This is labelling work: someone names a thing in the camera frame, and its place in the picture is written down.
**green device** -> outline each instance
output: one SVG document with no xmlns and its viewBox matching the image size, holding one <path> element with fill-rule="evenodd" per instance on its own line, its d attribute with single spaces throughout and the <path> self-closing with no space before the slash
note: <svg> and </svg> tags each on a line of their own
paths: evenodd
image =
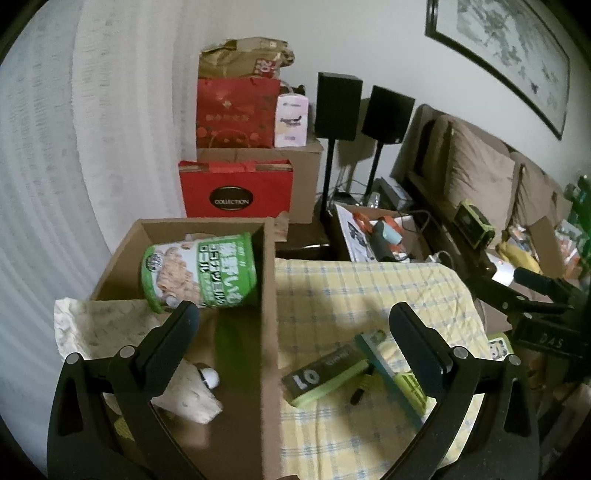
<svg viewBox="0 0 591 480">
<path fill-rule="evenodd" d="M 474 250 L 484 250 L 495 237 L 495 227 L 470 200 L 462 200 L 453 223 Z"/>
<path fill-rule="evenodd" d="M 377 347 L 386 339 L 383 330 L 368 335 L 368 341 Z M 305 367 L 284 376 L 281 383 L 285 388 L 290 405 L 301 408 L 339 388 L 346 381 L 363 373 L 368 367 L 368 359 L 359 349 L 355 340 L 337 348 Z"/>
</svg>

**yellow plaid cloth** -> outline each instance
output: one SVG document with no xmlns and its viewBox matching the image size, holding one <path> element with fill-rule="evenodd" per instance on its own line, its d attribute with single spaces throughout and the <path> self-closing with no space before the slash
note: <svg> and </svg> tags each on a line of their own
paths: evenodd
<svg viewBox="0 0 591 480">
<path fill-rule="evenodd" d="M 283 375 L 331 353 L 360 332 L 381 328 L 380 348 L 394 372 L 407 371 L 389 334 L 388 314 L 406 301 L 451 345 L 490 358 L 488 341 L 470 294 L 457 275 L 438 264 L 275 261 L 279 367 Z M 283 475 L 302 480 L 378 479 L 396 461 L 416 430 L 403 408 L 388 399 L 381 380 L 357 406 L 356 378 L 297 409 L 282 400 Z M 444 463 L 461 452 L 482 398 L 476 397 Z"/>
</svg>

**white tissue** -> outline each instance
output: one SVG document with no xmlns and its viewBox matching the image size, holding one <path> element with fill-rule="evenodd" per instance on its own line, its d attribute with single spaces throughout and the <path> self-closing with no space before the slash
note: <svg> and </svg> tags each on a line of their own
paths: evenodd
<svg viewBox="0 0 591 480">
<path fill-rule="evenodd" d="M 80 353 L 85 360 L 110 357 L 125 345 L 139 345 L 168 315 L 152 312 L 145 300 L 56 300 L 53 323 L 57 349 L 64 359 L 72 352 Z M 114 395 L 105 395 L 105 400 L 121 414 Z M 197 368 L 186 360 L 181 360 L 164 393 L 152 403 L 201 424 L 222 411 Z"/>
</svg>

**picture frame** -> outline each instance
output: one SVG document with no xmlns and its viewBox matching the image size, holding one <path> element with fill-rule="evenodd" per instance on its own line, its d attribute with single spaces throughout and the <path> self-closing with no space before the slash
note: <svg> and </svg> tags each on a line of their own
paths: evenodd
<svg viewBox="0 0 591 480">
<path fill-rule="evenodd" d="M 425 34 L 510 88 L 562 139 L 570 59 L 525 0 L 428 0 Z"/>
</svg>

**red gift bag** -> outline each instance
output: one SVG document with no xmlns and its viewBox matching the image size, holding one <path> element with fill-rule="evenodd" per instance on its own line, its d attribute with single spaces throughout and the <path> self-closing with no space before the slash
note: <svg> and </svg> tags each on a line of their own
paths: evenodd
<svg viewBox="0 0 591 480">
<path fill-rule="evenodd" d="M 294 174 L 289 160 L 178 166 L 187 217 L 287 217 Z"/>
<path fill-rule="evenodd" d="M 199 148 L 272 148 L 279 80 L 199 79 Z"/>
</svg>

